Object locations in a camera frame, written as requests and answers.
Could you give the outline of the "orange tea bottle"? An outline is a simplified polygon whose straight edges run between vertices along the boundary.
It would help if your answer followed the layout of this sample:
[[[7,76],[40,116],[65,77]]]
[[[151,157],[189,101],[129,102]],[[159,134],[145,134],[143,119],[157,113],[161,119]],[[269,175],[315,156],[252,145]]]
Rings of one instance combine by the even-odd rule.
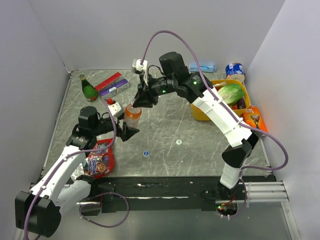
[[[123,121],[127,124],[128,127],[138,128],[138,123],[142,115],[141,107],[133,107],[132,103],[129,103],[124,110]]]

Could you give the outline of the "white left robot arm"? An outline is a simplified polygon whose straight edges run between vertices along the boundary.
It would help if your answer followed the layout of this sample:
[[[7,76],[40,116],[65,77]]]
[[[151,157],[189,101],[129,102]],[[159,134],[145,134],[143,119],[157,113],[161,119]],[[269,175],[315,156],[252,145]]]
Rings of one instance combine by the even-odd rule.
[[[99,184],[92,176],[82,174],[65,187],[72,173],[90,153],[96,151],[97,136],[114,133],[127,141],[139,132],[112,113],[103,118],[94,106],[83,107],[66,145],[47,174],[28,192],[20,191],[15,197],[15,225],[25,233],[50,237],[58,229],[62,215],[78,201],[95,200],[99,195]]]

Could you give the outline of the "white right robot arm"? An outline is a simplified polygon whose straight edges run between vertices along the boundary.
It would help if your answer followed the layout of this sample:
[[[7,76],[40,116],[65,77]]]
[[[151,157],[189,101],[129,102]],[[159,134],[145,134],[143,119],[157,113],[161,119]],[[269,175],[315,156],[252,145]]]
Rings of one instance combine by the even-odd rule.
[[[241,168],[257,143],[258,136],[243,126],[244,121],[223,101],[206,77],[201,77],[199,72],[189,72],[179,53],[168,52],[159,58],[159,62],[163,76],[153,78],[146,60],[133,61],[132,71],[140,79],[133,107],[152,108],[158,104],[159,96],[177,93],[205,113],[229,143],[222,154],[224,168],[218,193],[223,199],[230,199],[236,194]]]

